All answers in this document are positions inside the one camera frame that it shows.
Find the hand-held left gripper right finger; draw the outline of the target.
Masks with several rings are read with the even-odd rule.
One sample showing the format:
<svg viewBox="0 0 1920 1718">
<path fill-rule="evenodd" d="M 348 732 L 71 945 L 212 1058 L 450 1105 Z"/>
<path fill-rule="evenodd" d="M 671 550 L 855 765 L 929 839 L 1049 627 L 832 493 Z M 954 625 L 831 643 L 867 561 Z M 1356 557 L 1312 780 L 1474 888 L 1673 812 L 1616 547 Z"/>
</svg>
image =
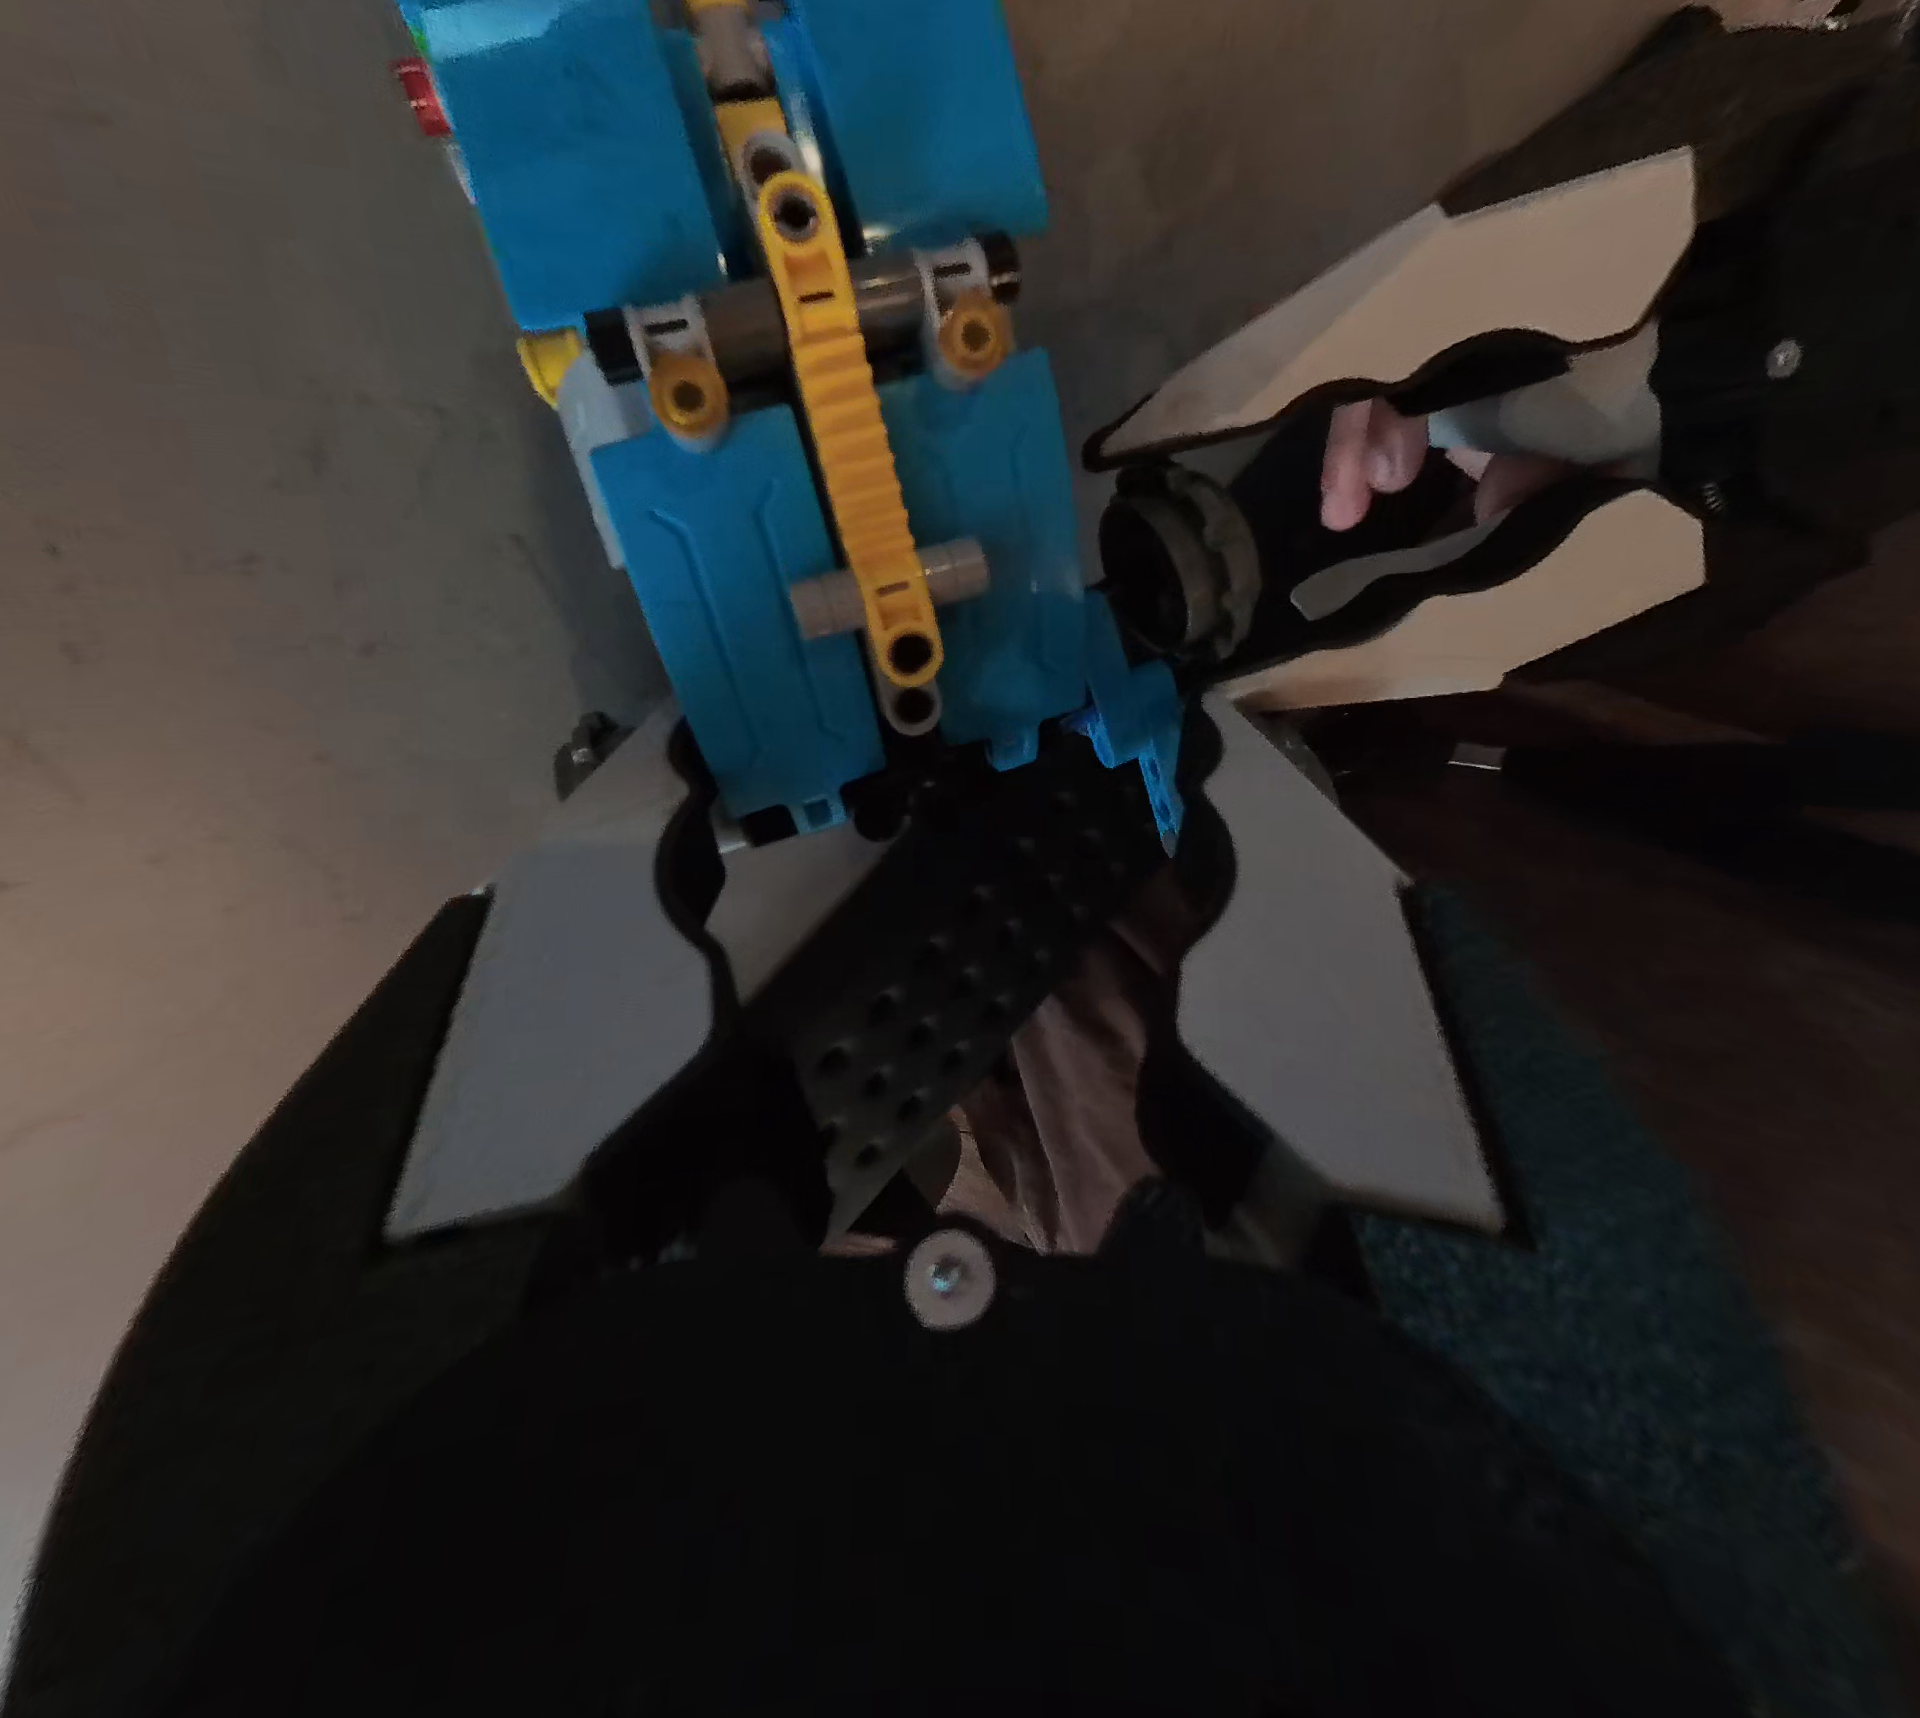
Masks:
<svg viewBox="0 0 1920 1718">
<path fill-rule="evenodd" d="M 1173 881 L 1190 936 L 1150 1012 L 1143 1143 L 1212 1246 L 1364 1212 L 1507 1235 L 1406 881 L 1233 699 L 1188 712 Z"/>
</svg>

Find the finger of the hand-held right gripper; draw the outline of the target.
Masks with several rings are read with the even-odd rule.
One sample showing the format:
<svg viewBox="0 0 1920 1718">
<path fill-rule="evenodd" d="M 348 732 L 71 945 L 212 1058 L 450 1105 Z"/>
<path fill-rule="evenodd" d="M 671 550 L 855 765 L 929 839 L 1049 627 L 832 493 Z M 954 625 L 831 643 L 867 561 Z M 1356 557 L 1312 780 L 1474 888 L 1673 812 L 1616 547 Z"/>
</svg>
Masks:
<svg viewBox="0 0 1920 1718">
<path fill-rule="evenodd" d="M 1327 639 L 1229 674 L 1245 709 L 1338 709 L 1496 693 L 1698 591 L 1698 517 L 1635 482 L 1579 481 L 1440 542 L 1442 563 L 1364 582 L 1318 621 Z"/>
<path fill-rule="evenodd" d="M 1696 219 L 1693 147 L 1466 212 L 1433 203 L 1176 368 L 1083 461 L 1116 472 L 1314 407 L 1412 402 L 1474 362 L 1615 347 L 1654 314 Z"/>
</svg>

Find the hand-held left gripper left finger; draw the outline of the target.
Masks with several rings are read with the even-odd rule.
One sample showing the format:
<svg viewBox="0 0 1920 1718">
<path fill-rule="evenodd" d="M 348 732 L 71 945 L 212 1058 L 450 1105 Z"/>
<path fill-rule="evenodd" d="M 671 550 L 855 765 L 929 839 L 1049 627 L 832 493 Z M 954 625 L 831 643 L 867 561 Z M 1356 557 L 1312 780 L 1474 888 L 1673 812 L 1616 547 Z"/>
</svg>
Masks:
<svg viewBox="0 0 1920 1718">
<path fill-rule="evenodd" d="M 384 1237 L 540 1216 L 708 1045 L 727 869 L 683 715 L 648 715 L 490 887 Z"/>
</svg>

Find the blue brick-built toy model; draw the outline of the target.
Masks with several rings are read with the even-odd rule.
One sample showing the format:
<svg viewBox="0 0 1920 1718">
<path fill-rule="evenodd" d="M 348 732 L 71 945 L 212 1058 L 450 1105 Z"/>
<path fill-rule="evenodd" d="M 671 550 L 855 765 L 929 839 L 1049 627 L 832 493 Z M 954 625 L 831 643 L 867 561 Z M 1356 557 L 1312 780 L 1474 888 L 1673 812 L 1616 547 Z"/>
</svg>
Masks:
<svg viewBox="0 0 1920 1718">
<path fill-rule="evenodd" d="M 725 811 L 815 835 L 1049 732 L 1185 821 L 1182 707 L 1083 570 L 1013 307 L 1044 172 L 1000 0 L 395 0 Z"/>
</svg>

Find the person's right hand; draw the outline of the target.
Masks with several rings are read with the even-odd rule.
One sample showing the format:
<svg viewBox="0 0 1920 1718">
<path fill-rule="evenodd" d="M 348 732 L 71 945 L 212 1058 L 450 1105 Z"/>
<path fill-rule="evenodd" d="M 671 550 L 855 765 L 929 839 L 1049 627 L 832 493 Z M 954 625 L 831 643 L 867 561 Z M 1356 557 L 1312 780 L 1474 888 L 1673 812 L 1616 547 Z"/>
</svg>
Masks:
<svg viewBox="0 0 1920 1718">
<path fill-rule="evenodd" d="M 1433 458 L 1473 482 L 1473 525 L 1492 525 L 1575 475 L 1572 465 L 1537 454 L 1500 454 L 1434 445 L 1429 418 L 1404 416 L 1383 399 L 1337 407 L 1328 421 L 1318 478 L 1318 522 L 1353 532 L 1370 510 L 1409 491 Z"/>
</svg>

